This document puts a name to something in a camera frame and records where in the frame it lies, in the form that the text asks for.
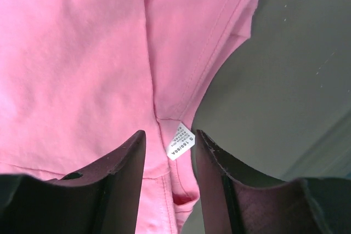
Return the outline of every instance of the gray table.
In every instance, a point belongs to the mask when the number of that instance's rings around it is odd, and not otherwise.
[[[269,175],[351,172],[351,0],[260,0],[193,129]],[[183,233],[204,233],[198,204]]]

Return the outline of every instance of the screw hole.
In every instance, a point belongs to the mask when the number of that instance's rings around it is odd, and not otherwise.
[[[82,173],[73,172],[71,174],[68,174],[68,175],[64,176],[61,180],[77,179],[77,178],[81,178],[82,176],[83,176]]]

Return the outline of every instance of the clothing label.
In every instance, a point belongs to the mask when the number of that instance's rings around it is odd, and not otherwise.
[[[173,140],[167,147],[167,156],[171,160],[187,152],[195,145],[195,135],[184,124],[180,123]]]

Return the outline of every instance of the pink shirt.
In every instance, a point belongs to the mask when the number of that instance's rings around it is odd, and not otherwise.
[[[0,0],[0,172],[60,178],[145,130],[137,233],[178,233],[199,189],[165,147],[257,2]]]

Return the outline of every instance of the pink fabric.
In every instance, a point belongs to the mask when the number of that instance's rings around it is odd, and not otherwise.
[[[199,189],[164,149],[257,1],[0,0],[0,172],[59,178],[145,130],[137,233],[178,233]]]

